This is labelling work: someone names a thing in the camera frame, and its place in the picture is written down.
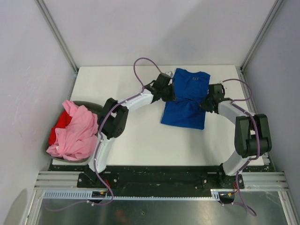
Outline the blue printed t shirt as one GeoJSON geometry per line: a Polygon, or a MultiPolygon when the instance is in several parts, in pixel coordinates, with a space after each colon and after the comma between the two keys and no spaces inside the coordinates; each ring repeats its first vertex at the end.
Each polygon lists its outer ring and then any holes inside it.
{"type": "Polygon", "coordinates": [[[210,75],[177,68],[172,79],[176,100],[165,103],[161,124],[204,129],[206,111],[200,107],[207,97],[210,75]]]}

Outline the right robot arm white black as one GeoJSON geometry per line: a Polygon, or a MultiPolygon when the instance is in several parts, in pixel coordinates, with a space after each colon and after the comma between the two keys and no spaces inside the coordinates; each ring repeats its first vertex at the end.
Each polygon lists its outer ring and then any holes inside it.
{"type": "Polygon", "coordinates": [[[248,164],[270,152],[272,141],[268,118],[265,114],[253,114],[225,97],[222,84],[210,84],[207,97],[200,107],[207,112],[227,118],[235,126],[234,152],[217,170],[216,182],[227,188],[248,164]]]}

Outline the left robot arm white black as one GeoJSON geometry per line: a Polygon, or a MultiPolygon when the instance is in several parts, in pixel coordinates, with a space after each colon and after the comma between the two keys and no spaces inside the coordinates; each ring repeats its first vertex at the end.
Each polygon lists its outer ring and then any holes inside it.
{"type": "Polygon", "coordinates": [[[107,99],[99,116],[98,141],[91,160],[84,173],[87,182],[97,188],[103,184],[101,172],[106,169],[107,159],[113,142],[125,130],[128,114],[156,101],[174,101],[173,73],[160,73],[156,80],[142,87],[142,90],[125,99],[107,99]]]}

